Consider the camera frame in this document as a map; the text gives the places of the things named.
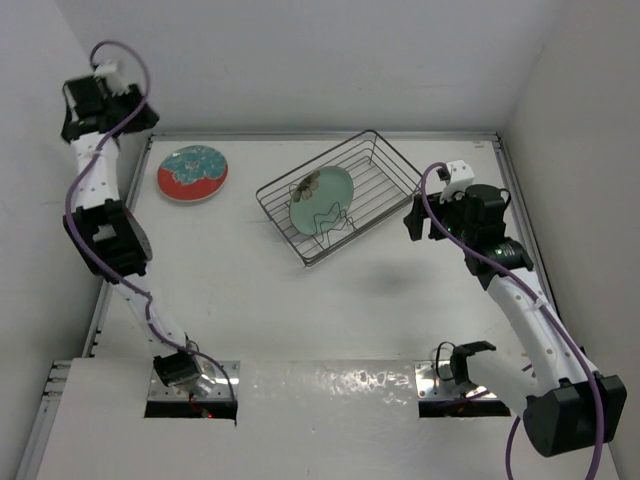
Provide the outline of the red and teal plate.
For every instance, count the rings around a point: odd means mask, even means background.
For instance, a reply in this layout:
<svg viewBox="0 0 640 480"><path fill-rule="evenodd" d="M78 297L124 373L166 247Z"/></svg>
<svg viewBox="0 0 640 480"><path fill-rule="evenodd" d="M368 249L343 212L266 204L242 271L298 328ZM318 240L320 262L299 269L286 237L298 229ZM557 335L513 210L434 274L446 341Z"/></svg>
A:
<svg viewBox="0 0 640 480"><path fill-rule="evenodd" d="M226 157L217 149L190 145L177 149L159 165L156 182L172 201L195 203L216 195L229 173Z"/></svg>

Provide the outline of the green flower plate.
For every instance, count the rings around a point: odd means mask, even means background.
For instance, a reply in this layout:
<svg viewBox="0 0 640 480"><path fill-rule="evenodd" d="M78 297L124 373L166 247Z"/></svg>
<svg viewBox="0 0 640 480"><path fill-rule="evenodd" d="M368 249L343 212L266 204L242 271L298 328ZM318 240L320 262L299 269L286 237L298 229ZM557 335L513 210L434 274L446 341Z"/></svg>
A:
<svg viewBox="0 0 640 480"><path fill-rule="evenodd" d="M348 213L354 199L354 182L341 167L316 169L290 188L289 218L301 234L328 232Z"/></svg>

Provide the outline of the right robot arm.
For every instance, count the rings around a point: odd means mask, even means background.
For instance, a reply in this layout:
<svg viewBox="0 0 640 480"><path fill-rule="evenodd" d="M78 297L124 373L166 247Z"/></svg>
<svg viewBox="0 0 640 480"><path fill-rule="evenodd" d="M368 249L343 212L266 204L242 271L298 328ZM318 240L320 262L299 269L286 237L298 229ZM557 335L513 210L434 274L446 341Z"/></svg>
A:
<svg viewBox="0 0 640 480"><path fill-rule="evenodd" d="M496 395L544 457L588 447L599 454L616 434L626 387L603 375L561 324L529 254L506 234L508 204L501 189L470 185L415 195L403 220L412 240L447 239L463 250L470 275L503 312L532 368L526 373L496 343L477 340L453 348L446 379Z"/></svg>

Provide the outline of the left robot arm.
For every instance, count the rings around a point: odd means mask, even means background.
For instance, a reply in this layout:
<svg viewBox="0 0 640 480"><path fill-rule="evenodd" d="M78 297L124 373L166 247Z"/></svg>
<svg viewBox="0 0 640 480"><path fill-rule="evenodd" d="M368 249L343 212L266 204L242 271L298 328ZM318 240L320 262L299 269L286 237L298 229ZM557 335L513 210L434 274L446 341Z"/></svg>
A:
<svg viewBox="0 0 640 480"><path fill-rule="evenodd" d="M66 81L61 136L75 154L78 175L66 198L64 228L89 270L111 284L128 304L166 387L187 388L202 374L185 331L158 312L149 292L150 242L121 199L118 137L153 127L157 114L135 84L111 86L106 75Z"/></svg>

